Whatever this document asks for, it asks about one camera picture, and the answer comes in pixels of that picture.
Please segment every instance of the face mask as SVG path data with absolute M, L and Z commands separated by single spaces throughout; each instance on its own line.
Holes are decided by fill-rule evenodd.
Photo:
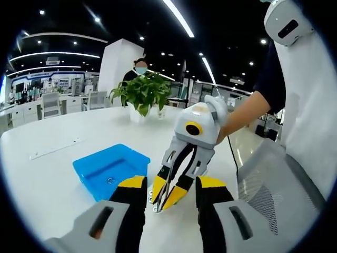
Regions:
M 146 67 L 137 67 L 137 68 L 136 68 L 136 71 L 137 71 L 139 74 L 144 74 L 144 73 L 147 71 L 147 68 L 146 68 Z

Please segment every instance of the black hair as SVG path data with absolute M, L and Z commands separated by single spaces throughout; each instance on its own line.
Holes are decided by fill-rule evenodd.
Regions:
M 145 62 L 145 58 L 139 58 L 137 61 L 134 61 L 134 64 L 137 64 L 138 62 Z

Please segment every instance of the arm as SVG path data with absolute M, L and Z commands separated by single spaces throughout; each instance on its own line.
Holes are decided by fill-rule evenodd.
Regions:
M 219 132 L 217 144 L 235 131 L 250 124 L 267 112 L 279 112 L 285 105 L 285 83 L 273 42 L 269 47 L 263 71 L 254 87 L 255 92 L 227 120 L 227 125 Z
M 253 120 L 267 113 L 270 109 L 263 95 L 259 91 L 255 91 L 238 109 L 229 115 L 227 125 L 221 128 L 216 143 L 219 144 L 227 135 L 248 125 Z

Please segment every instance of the green leaves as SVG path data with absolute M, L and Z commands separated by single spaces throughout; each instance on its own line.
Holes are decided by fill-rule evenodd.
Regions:
M 122 102 L 122 106 L 126 106 L 126 96 L 124 95 L 121 96 L 121 102 Z
M 145 77 L 138 76 L 134 80 L 120 82 L 117 88 L 111 90 L 110 97 L 112 102 L 114 98 L 121 97 L 123 106 L 128 101 L 135 110 L 146 116 L 153 104 L 157 104 L 160 110 L 164 107 L 171 94 L 170 85 L 158 73 L 149 73 Z
M 148 113 L 148 105 L 146 104 L 142 104 L 141 106 L 139 106 L 139 109 L 138 109 L 139 113 L 142 115 L 142 116 L 146 116 L 147 113 Z

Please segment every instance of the white pot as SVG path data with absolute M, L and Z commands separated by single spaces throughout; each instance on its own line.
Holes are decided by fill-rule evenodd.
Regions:
M 147 115 L 144 117 L 142 116 L 139 111 L 135 110 L 135 107 L 133 104 L 127 102 L 127 106 L 128 106 L 128 109 L 130 111 L 130 120 L 132 122 L 135 122 L 137 124 L 143 124 L 146 122 L 146 120 L 148 119 L 148 116 L 150 114 L 150 106 L 148 106 L 148 113 Z

